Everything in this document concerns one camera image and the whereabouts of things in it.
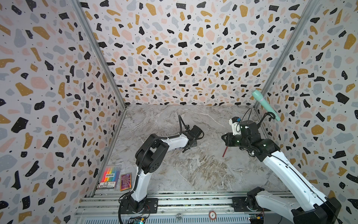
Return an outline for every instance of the terrazzo wallpaper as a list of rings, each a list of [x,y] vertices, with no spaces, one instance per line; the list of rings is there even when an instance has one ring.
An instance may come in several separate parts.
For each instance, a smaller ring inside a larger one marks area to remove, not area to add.
[[[0,223],[72,223],[121,112],[66,0],[0,1]]]
[[[251,105],[304,0],[81,0],[126,104]]]
[[[357,20],[356,0],[318,4],[267,96],[281,122],[265,122],[290,162],[341,202],[348,224],[358,222]]]

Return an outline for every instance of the black mounting plate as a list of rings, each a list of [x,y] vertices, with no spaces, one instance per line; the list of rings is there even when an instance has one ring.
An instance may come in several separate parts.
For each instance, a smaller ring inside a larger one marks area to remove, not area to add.
[[[246,197],[232,197],[232,205],[231,207],[234,208],[235,212],[240,212],[240,211],[251,211],[246,207]]]
[[[144,214],[156,214],[158,211],[158,198],[147,198],[145,199],[145,205],[144,205],[145,211]],[[122,209],[121,214],[135,214],[140,215],[141,213],[134,213],[133,210],[130,209],[130,206],[128,204],[128,200],[123,199],[122,202]]]

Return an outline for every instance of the marble floor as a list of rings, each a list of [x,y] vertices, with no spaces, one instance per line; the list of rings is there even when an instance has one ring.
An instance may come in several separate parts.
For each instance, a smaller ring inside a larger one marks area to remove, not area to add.
[[[287,191],[278,177],[258,159],[238,147],[225,150],[221,135],[232,132],[228,120],[242,117],[245,106],[130,105],[108,165],[121,166],[121,174],[136,173],[135,153],[147,137],[179,132],[178,114],[190,128],[197,125],[205,136],[186,152],[169,151],[154,172],[148,191]],[[250,120],[257,122],[254,113]]]

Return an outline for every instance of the sticker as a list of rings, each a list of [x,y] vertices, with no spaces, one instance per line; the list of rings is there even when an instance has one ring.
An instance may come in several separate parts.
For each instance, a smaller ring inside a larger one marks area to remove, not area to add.
[[[215,211],[209,212],[209,218],[210,218],[211,220],[215,220],[215,219],[216,219],[216,213],[215,213]]]

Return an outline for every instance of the black cable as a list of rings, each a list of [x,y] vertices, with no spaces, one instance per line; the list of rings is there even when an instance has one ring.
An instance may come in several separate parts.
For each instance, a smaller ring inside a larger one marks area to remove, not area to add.
[[[280,219],[280,221],[277,223],[277,224],[280,224],[281,223],[281,221],[282,221],[282,216],[281,216],[281,219]]]
[[[251,112],[252,112],[252,108],[251,108],[250,113],[248,115],[248,120],[250,120]]]
[[[338,220],[338,222],[340,222],[340,219],[338,219],[338,217],[336,216],[336,214],[333,212],[333,210],[329,207],[329,205],[325,202],[325,201],[323,201],[317,194],[316,194],[316,192],[314,192],[311,188],[310,188],[310,186],[308,186],[308,184],[306,184],[306,182],[295,172],[295,170],[294,169],[292,169],[286,162],[284,162],[282,159],[280,159],[280,158],[278,158],[277,156],[274,156],[274,155],[271,155],[271,154],[268,154],[268,153],[263,153],[263,152],[256,152],[256,153],[260,153],[260,154],[264,154],[264,155],[268,155],[268,156],[273,156],[273,157],[275,157],[276,159],[279,159],[281,162],[283,162],[286,166],[288,166],[297,176],[298,176],[298,178],[308,187],[308,189],[310,189],[310,191],[312,191],[312,193],[314,193],[317,197],[318,197],[318,199],[319,200],[321,200],[326,206],[327,206],[327,208],[333,213],[333,215],[336,217],[336,219]]]

